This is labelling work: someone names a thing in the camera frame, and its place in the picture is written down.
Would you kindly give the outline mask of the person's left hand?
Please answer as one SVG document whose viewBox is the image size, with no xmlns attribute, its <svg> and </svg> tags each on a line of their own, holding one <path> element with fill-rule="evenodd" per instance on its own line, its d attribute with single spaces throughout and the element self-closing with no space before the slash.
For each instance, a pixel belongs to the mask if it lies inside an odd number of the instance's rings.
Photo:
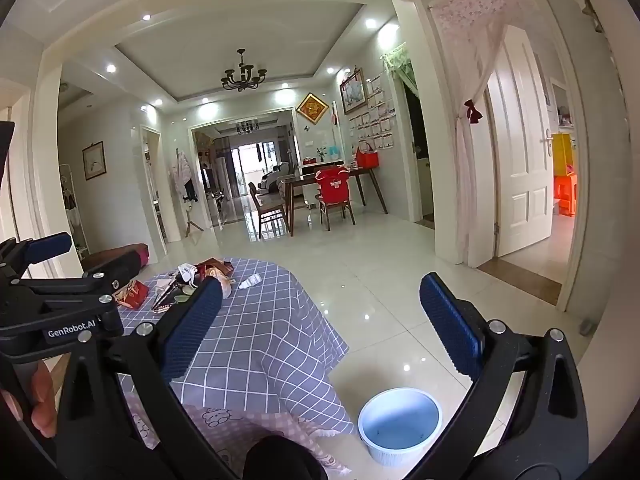
<svg viewBox="0 0 640 480">
<path fill-rule="evenodd" d="M 53 380 L 47 365 L 37 361 L 17 367 L 18 383 L 30 401 L 28 418 L 43 437 L 56 435 L 56 414 Z"/>
</svg>

